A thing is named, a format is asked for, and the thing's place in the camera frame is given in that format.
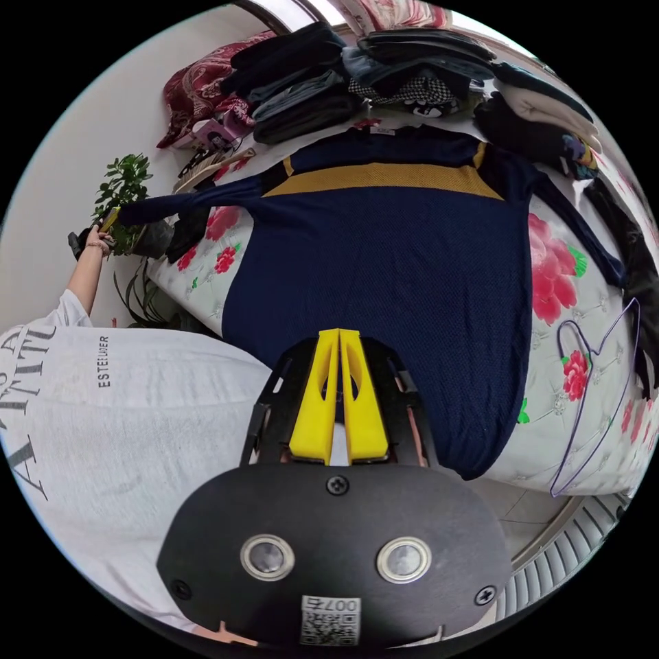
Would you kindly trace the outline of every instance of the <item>red patterned pillow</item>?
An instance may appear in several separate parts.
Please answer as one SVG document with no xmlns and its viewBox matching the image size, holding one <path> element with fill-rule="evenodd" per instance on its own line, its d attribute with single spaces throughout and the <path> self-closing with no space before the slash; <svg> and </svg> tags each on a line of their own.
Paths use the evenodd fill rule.
<svg viewBox="0 0 659 659">
<path fill-rule="evenodd" d="M 403 27 L 444 27 L 452 24 L 450 9 L 420 0 L 329 0 L 359 36 Z"/>
<path fill-rule="evenodd" d="M 194 124 L 209 119 L 216 110 L 234 110 L 247 117 L 247 105 L 241 99 L 227 97 L 220 91 L 220 82 L 233 71 L 231 58 L 241 50 L 275 36 L 269 30 L 245 41 L 221 46 L 194 64 L 177 71 L 165 85 L 163 94 L 170 112 L 170 127 L 158 142 L 164 149 L 187 135 Z"/>
</svg>

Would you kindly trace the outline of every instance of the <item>jeans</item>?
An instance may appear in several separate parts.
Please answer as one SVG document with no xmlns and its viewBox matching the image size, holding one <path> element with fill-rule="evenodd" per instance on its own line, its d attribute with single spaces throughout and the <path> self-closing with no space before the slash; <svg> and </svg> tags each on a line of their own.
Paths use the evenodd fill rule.
<svg viewBox="0 0 659 659">
<path fill-rule="evenodd" d="M 350 76 L 365 86 L 372 86 L 374 82 L 392 73 L 412 69 L 422 64 L 447 69 L 452 73 L 457 73 L 473 80 L 489 80 L 494 77 L 485 65 L 467 62 L 459 57 L 450 55 L 420 58 L 397 64 L 381 64 L 366 55 L 359 48 L 347 47 L 343 49 L 342 59 L 343 66 Z"/>
<path fill-rule="evenodd" d="M 369 51 L 371 46 L 409 41 L 423 41 L 444 45 L 447 48 L 458 47 L 470 52 L 472 55 L 484 60 L 493 60 L 496 55 L 482 43 L 468 36 L 457 34 L 451 30 L 429 30 L 428 28 L 407 28 L 404 30 L 387 30 L 386 32 L 372 32 L 358 41 L 363 50 Z"/>
<path fill-rule="evenodd" d="M 299 80 L 308 71 L 309 69 L 295 71 L 295 73 L 291 73 L 285 78 L 276 80 L 270 84 L 266 84 L 263 87 L 257 87 L 256 89 L 253 89 L 249 94 L 247 94 L 247 98 L 245 100 L 249 101 L 250 103 L 262 103 L 271 96 L 274 96 L 276 93 L 280 92 L 280 90 L 286 88 L 290 83 Z"/>
<path fill-rule="evenodd" d="M 342 82 L 343 78 L 336 71 L 327 71 L 317 78 L 294 84 L 259 106 L 252 118 L 264 122 Z"/>
</svg>

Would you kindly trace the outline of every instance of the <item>tiled floor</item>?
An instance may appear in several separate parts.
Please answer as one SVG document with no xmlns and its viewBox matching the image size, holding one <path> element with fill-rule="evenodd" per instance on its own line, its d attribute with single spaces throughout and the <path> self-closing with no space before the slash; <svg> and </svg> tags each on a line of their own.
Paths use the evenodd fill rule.
<svg viewBox="0 0 659 659">
<path fill-rule="evenodd" d="M 468 485 L 494 510 L 506 536 L 511 558 L 547 528 L 568 499 L 542 492 L 488 481 L 484 478 Z"/>
</svg>

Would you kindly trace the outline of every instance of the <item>sweater sleeve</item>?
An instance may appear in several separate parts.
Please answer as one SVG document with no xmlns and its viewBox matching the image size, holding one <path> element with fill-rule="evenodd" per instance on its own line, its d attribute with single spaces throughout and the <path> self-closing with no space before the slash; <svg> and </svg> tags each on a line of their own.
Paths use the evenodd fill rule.
<svg viewBox="0 0 659 659">
<path fill-rule="evenodd" d="M 590 254 L 606 283 L 617 288 L 625 287 L 625 268 L 617 258 L 611 256 L 593 233 L 579 211 L 572 206 L 563 193 L 542 174 L 538 177 L 533 192 L 544 201 L 568 225 Z"/>
</svg>

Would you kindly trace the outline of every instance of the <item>mustard yellow stripe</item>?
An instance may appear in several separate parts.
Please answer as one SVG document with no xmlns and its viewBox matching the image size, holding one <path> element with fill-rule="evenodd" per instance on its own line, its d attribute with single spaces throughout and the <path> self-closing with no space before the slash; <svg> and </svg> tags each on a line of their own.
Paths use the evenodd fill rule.
<svg viewBox="0 0 659 659">
<path fill-rule="evenodd" d="M 485 142 L 481 142 L 478 145 L 478 150 L 476 151 L 476 154 L 474 155 L 474 167 L 478 169 L 481 166 L 481 163 L 483 162 L 483 158 L 485 158 L 485 149 L 487 145 Z"/>
<path fill-rule="evenodd" d="M 450 190 L 502 200 L 471 166 L 445 167 L 443 165 L 395 163 L 346 165 L 345 167 L 331 167 L 316 172 L 295 174 L 281 185 L 266 192 L 264 197 L 327 192 L 356 187 L 416 187 Z"/>
<path fill-rule="evenodd" d="M 284 165 L 284 169 L 286 170 L 286 174 L 288 176 L 292 176 L 293 175 L 293 165 L 290 162 L 290 156 L 288 156 L 287 158 L 284 159 L 283 165 Z"/>
</svg>

